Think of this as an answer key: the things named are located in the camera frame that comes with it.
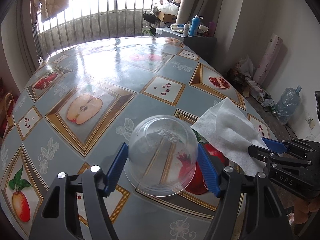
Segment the white paper tissue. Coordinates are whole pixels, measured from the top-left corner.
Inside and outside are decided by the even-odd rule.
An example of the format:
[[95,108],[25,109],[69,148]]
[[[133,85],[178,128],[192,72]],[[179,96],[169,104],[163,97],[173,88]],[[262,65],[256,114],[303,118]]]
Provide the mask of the white paper tissue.
[[248,148],[251,145],[267,146],[253,124],[229,98],[208,109],[191,128],[226,158],[238,164],[248,176],[263,171],[265,163],[253,159]]

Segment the clear plastic dome lid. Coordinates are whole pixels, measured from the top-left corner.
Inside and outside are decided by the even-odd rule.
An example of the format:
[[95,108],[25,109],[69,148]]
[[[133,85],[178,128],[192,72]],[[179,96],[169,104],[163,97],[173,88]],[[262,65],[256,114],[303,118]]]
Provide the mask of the clear plastic dome lid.
[[191,125],[170,115],[139,123],[128,144],[124,172],[139,191],[168,197],[183,191],[196,171],[198,142]]

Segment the empty water jug in bag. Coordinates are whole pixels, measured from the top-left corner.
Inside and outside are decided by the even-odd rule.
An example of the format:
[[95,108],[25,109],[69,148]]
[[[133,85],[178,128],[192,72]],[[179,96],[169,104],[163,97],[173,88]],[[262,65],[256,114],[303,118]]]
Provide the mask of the empty water jug in bag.
[[298,85],[296,89],[286,88],[276,103],[276,117],[282,125],[287,124],[291,116],[300,105],[302,100],[299,93],[301,90],[302,88],[300,85]]

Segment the fruit pattern tablecloth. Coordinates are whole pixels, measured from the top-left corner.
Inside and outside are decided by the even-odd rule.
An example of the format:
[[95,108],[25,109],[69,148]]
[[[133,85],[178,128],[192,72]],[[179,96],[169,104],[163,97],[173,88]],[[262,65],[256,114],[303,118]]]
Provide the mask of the fruit pattern tablecloth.
[[112,38],[50,55],[10,105],[2,127],[1,208],[19,237],[54,177],[112,160],[153,115],[189,124],[229,98],[263,137],[264,120],[197,46],[175,38]]

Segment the white plastic bag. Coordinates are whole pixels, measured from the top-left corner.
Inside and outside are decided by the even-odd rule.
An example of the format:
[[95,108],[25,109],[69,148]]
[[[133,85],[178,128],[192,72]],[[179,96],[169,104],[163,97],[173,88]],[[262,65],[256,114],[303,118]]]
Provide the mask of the white plastic bag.
[[256,68],[253,65],[251,58],[247,55],[244,59],[240,59],[235,66],[236,70],[242,75],[253,78]]

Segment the pink rolled mat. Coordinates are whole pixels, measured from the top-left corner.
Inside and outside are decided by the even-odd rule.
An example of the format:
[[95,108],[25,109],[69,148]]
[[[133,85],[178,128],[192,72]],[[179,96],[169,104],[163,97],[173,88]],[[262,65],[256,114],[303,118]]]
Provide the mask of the pink rolled mat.
[[268,46],[253,76],[254,82],[256,82],[259,85],[262,85],[268,73],[270,72],[271,67],[274,64],[276,57],[278,56],[282,44],[282,38],[280,38],[276,34],[271,35]]

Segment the grey cabinet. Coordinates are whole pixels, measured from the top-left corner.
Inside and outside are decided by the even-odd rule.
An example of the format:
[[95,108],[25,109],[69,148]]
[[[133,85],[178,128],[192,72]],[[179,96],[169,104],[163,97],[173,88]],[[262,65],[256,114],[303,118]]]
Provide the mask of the grey cabinet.
[[204,36],[188,36],[184,37],[176,31],[171,31],[170,28],[157,28],[156,36],[175,38],[180,40],[184,45],[190,48],[193,52],[199,55],[204,61],[212,65],[214,58],[214,48],[217,42],[215,37],[204,37]]

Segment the blue detergent bottle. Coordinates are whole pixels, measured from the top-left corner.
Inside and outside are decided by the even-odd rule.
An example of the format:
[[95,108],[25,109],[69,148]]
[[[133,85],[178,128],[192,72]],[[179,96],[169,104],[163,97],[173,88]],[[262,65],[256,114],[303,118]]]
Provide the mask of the blue detergent bottle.
[[197,30],[199,28],[200,22],[203,19],[203,16],[195,16],[192,20],[191,20],[191,26],[189,29],[189,36],[196,36],[197,34]]

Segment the metal balcony railing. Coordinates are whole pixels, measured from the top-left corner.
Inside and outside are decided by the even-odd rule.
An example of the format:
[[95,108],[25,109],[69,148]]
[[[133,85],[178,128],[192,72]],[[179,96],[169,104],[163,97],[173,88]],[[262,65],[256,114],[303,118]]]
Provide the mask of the metal balcony railing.
[[69,7],[46,22],[33,24],[38,56],[77,44],[114,37],[142,36],[143,18],[159,0],[69,0]]

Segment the cardboard box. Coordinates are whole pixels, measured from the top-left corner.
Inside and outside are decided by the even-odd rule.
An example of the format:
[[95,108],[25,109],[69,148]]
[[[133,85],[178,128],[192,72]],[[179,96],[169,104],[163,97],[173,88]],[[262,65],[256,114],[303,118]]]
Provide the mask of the cardboard box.
[[158,12],[157,18],[165,23],[175,23],[176,22],[176,16],[171,14],[166,14],[164,12]]

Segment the wall power socket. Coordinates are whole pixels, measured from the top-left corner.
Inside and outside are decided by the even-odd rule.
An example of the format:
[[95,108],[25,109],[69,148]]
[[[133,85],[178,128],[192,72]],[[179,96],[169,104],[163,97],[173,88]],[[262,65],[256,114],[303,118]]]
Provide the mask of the wall power socket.
[[310,129],[313,129],[316,125],[314,119],[310,115],[306,117],[306,122],[308,123]]

